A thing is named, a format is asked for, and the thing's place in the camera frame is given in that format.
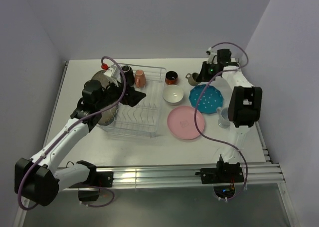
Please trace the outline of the blue polka dot plate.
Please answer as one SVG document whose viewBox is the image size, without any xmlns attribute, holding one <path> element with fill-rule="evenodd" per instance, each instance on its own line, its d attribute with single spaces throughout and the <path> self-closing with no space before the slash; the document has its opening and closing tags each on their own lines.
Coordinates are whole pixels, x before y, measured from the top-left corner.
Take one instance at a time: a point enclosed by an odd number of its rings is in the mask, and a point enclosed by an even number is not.
<svg viewBox="0 0 319 227">
<path fill-rule="evenodd" d="M 205 84 L 195 86 L 189 93 L 188 99 L 193 108 L 196 107 L 198 98 L 205 88 Z M 214 86 L 209 86 L 198 104 L 198 111 L 202 114 L 214 114 L 218 107 L 223 107 L 224 98 L 222 93 Z"/>
</svg>

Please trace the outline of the black mug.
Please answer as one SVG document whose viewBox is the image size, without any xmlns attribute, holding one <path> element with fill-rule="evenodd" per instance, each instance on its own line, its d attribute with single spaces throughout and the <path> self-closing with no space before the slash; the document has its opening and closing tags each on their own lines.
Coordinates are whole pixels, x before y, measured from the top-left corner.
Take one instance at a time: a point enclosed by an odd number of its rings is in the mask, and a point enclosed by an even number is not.
<svg viewBox="0 0 319 227">
<path fill-rule="evenodd" d="M 121 67 L 121 70 L 124 73 L 125 79 L 126 79 L 126 84 L 128 86 L 133 86 L 135 83 L 135 78 L 134 78 L 134 73 L 133 70 L 130 66 L 124 65 Z"/>
</svg>

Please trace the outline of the pink mug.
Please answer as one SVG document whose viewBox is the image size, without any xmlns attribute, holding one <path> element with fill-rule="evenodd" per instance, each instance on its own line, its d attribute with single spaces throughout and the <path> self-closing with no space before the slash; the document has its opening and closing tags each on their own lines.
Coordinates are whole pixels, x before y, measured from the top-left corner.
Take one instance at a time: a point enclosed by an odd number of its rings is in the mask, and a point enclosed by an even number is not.
<svg viewBox="0 0 319 227">
<path fill-rule="evenodd" d="M 135 72 L 135 86 L 137 88 L 143 88 L 146 85 L 146 76 L 143 70 L 139 69 Z"/>
</svg>

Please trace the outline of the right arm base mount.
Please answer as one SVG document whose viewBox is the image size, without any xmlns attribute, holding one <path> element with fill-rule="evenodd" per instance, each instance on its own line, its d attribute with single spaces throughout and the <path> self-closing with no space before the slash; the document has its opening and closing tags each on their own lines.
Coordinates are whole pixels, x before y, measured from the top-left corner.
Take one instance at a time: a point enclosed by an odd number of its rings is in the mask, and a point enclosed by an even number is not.
<svg viewBox="0 0 319 227">
<path fill-rule="evenodd" d="M 247 182 L 239 163 L 224 163 L 214 168 L 201 168 L 195 175 L 201 178 L 202 184 L 223 184 L 213 189 L 217 199 L 225 202 L 235 196 L 236 183 L 242 183 L 245 186 Z"/>
</svg>

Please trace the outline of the speckled grey plate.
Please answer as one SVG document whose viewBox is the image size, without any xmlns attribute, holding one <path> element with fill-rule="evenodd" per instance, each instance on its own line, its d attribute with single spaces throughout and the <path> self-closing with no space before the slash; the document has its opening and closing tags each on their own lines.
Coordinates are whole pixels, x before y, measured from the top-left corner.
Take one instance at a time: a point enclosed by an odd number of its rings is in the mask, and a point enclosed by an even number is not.
<svg viewBox="0 0 319 227">
<path fill-rule="evenodd" d="M 92 77 L 92 80 L 98 80 L 101 83 L 101 86 L 104 88 L 104 91 L 108 88 L 110 84 L 113 82 L 111 78 L 106 75 L 106 70 L 100 70 L 95 73 Z M 105 108 L 106 106 L 110 105 L 110 101 L 107 98 L 106 94 L 103 94 L 103 100 L 100 101 L 102 104 L 101 109 Z M 99 120 L 98 124 L 100 126 L 109 126 L 114 120 L 117 115 L 118 105 L 114 106 L 113 108 L 104 111 L 101 113 L 102 117 Z"/>
</svg>

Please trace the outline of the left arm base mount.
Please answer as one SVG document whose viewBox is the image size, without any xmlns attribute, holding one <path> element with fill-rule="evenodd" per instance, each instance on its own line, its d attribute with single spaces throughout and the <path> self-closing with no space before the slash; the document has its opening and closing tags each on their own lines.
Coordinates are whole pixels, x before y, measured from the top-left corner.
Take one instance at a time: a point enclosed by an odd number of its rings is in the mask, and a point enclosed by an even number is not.
<svg viewBox="0 0 319 227">
<path fill-rule="evenodd" d="M 104 197 L 109 200 L 109 203 L 111 203 L 115 198 L 114 192 L 109 189 L 112 187 L 113 184 L 113 174 L 113 172 L 97 172 L 96 177 L 93 180 L 93 183 L 79 183 L 80 188 L 88 188 L 89 186 L 97 187 L 94 188 L 93 191 L 78 191 L 79 201 L 85 203 L 92 203 Z"/>
</svg>

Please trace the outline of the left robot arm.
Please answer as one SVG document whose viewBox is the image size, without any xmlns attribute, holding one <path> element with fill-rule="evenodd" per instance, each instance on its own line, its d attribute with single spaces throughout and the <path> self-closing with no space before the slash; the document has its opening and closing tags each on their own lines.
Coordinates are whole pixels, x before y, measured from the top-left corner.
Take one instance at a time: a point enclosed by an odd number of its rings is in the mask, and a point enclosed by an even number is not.
<svg viewBox="0 0 319 227">
<path fill-rule="evenodd" d="M 14 191 L 18 204 L 29 210 L 21 198 L 35 205 L 48 206 L 59 191 L 75 184 L 86 187 L 95 185 L 97 167 L 87 161 L 63 170 L 58 167 L 72 148 L 98 124 L 102 113 L 118 103 L 136 106 L 146 94 L 126 84 L 110 83 L 103 87 L 100 81 L 90 80 L 84 84 L 82 97 L 64 128 L 38 153 L 29 159 L 19 159 L 14 167 Z"/>
</svg>

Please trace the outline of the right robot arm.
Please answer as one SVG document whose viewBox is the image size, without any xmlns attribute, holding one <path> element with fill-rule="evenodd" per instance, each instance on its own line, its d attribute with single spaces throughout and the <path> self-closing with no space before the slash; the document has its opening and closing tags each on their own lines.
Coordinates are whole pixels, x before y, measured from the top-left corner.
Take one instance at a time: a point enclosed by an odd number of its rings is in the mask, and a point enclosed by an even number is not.
<svg viewBox="0 0 319 227">
<path fill-rule="evenodd" d="M 232 90 L 228 106 L 229 140 L 223 141 L 204 135 L 199 130 L 197 121 L 195 121 L 195 128 L 204 138 L 225 145 L 220 156 L 225 163 L 235 165 L 242 160 L 246 164 L 247 161 L 244 159 L 241 149 L 246 134 L 260 118 L 262 88 L 252 85 L 241 71 L 243 67 L 248 65 L 247 55 L 246 63 L 240 65 L 231 58 L 229 49 L 219 49 L 214 53 L 213 48 L 210 47 L 206 53 L 208 59 L 202 63 L 198 80 L 207 82 L 207 84 L 199 97 L 203 98 L 208 86 L 217 77 L 221 77 L 227 82 Z"/>
</svg>

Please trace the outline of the small olive green cup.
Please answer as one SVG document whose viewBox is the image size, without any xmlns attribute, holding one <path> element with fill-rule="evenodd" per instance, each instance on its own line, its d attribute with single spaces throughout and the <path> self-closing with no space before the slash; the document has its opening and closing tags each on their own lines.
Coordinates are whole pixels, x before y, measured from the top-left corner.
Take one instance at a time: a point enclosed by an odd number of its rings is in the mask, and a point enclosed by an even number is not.
<svg viewBox="0 0 319 227">
<path fill-rule="evenodd" d="M 199 76 L 198 73 L 194 72 L 194 73 L 188 73 L 185 78 L 187 79 L 188 83 L 191 86 L 197 86 L 199 84 L 199 82 L 196 81 L 197 77 Z"/>
</svg>

